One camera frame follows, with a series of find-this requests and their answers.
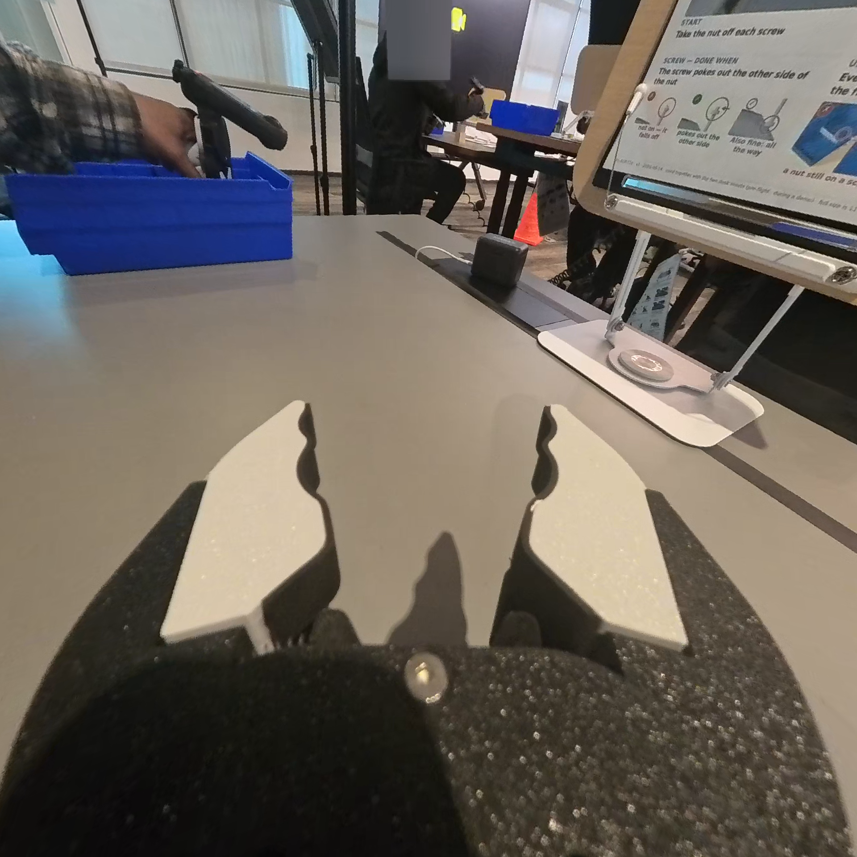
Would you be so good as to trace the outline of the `round metal disc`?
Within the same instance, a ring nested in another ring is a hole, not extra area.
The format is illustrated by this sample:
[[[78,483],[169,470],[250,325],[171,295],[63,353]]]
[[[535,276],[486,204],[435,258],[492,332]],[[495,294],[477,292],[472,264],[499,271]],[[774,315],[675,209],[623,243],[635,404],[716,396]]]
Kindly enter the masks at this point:
[[[613,348],[607,354],[607,360],[619,374],[646,385],[668,387],[675,377],[669,360],[643,349]]]

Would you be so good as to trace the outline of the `small blue plastic bin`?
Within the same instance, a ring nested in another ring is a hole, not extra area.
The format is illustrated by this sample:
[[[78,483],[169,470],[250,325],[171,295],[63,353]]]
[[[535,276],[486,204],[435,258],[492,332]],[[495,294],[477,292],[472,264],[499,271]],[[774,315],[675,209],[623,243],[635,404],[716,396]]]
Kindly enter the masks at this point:
[[[550,136],[562,111],[538,105],[507,100],[494,100],[489,117],[493,127],[521,134]]]

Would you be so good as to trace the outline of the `black charger cube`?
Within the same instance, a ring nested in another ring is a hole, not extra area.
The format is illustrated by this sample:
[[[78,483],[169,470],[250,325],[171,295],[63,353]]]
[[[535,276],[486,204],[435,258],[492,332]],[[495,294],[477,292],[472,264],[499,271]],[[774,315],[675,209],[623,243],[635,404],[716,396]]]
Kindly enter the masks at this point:
[[[520,282],[530,246],[513,238],[487,233],[478,238],[470,275],[478,281],[510,290]]]

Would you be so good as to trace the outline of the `dark wooden table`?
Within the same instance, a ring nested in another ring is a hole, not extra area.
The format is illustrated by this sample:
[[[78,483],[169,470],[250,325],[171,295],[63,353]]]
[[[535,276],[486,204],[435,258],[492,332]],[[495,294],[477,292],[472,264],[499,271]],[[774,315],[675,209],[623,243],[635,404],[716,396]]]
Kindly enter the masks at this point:
[[[475,128],[495,138],[492,145],[459,139],[453,132],[425,134],[423,144],[436,146],[451,158],[476,166],[487,166],[499,173],[495,196],[487,220],[487,232],[512,238],[523,212],[525,191],[536,174],[573,179],[574,162],[581,147],[550,135],[525,134],[475,123]]]

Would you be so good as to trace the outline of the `orange traffic cone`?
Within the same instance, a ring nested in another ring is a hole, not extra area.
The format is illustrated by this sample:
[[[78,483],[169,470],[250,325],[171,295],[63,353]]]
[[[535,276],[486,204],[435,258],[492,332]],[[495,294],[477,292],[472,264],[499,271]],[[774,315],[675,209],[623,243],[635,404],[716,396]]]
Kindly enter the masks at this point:
[[[513,239],[531,247],[536,247],[543,240],[539,229],[538,196],[535,191],[531,194],[527,202],[520,222],[513,234]]]

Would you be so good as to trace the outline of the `person's left forearm plaid sleeve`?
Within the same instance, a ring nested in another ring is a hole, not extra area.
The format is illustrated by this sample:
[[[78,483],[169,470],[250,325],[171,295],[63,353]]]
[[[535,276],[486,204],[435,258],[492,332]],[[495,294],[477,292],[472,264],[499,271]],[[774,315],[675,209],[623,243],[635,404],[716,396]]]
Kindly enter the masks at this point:
[[[141,117],[123,84],[1,43],[1,165],[68,175],[78,162],[142,159]]]

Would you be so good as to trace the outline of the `black wall screen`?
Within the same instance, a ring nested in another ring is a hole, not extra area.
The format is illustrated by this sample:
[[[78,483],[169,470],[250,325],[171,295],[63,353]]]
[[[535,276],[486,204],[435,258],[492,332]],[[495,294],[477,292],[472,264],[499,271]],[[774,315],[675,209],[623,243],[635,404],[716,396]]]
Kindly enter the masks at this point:
[[[469,90],[474,78],[511,95],[529,8],[529,1],[453,1],[453,91]]]

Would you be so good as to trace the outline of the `person's left hand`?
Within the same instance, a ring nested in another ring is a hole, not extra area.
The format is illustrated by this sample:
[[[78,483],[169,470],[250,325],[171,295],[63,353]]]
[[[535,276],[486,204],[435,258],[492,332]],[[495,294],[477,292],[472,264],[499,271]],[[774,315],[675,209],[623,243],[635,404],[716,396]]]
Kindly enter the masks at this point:
[[[156,165],[187,178],[199,178],[188,152],[196,144],[193,114],[172,103],[133,93],[141,126],[141,149]]]

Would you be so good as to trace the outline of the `black vertical pole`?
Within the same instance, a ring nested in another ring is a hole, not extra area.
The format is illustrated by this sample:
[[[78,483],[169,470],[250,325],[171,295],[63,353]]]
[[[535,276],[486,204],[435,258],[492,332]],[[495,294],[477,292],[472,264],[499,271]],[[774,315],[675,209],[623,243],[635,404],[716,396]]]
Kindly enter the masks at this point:
[[[342,213],[358,213],[357,14],[355,1],[337,1]]]

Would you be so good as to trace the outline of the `printed tag sheet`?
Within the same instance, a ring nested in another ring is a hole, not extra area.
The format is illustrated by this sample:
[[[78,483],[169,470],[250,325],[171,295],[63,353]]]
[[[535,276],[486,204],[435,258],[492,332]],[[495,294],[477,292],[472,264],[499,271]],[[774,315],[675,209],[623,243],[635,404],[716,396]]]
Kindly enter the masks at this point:
[[[639,332],[660,342],[665,339],[666,322],[680,265],[681,254],[674,253],[654,269],[627,322]]]

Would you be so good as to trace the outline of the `blue plastic parts bin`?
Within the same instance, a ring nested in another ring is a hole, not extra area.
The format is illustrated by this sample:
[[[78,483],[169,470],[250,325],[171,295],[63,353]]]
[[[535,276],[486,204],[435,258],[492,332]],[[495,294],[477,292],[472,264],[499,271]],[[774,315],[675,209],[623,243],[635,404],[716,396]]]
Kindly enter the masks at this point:
[[[252,153],[227,178],[140,161],[6,177],[21,240],[70,276],[271,262],[293,256],[293,181]]]

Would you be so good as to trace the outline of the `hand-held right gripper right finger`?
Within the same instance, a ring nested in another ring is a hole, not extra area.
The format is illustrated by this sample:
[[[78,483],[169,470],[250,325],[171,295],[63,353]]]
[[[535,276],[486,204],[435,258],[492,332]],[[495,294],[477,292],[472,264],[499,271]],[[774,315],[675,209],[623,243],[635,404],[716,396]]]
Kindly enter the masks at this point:
[[[644,483],[562,405],[542,411],[531,490],[502,581],[502,644],[687,649]]]

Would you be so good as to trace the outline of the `tablet showing instruction page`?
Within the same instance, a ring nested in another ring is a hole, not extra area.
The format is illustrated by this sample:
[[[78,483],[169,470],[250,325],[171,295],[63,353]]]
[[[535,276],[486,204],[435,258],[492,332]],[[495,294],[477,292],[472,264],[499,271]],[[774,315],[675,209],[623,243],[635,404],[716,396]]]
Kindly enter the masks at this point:
[[[605,167],[855,233],[855,2],[677,2]]]

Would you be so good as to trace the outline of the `white tablet stand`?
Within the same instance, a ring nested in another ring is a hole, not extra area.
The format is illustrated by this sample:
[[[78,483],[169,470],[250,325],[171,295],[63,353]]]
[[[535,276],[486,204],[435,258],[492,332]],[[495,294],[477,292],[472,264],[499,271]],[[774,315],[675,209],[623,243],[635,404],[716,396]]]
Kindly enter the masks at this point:
[[[543,349],[665,434],[687,445],[709,447],[763,415],[762,404],[738,388],[734,378],[804,290],[855,304],[855,233],[606,169],[611,146],[645,95],[642,77],[676,3],[640,3],[574,165],[577,202],[595,215],[637,230],[615,305],[607,320],[567,324],[540,333],[537,340]],[[653,236],[788,284],[783,305],[730,369],[712,370],[623,320],[627,296]],[[607,360],[613,348],[662,355],[674,368],[672,383],[654,387],[619,374]]]

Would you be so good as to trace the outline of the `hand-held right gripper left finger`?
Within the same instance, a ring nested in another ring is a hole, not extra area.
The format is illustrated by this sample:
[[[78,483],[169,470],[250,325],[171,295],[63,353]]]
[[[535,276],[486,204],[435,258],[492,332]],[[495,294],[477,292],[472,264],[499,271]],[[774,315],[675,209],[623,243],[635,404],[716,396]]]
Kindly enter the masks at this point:
[[[240,631],[265,655],[305,633],[339,587],[314,416],[294,400],[209,472],[160,637]]]

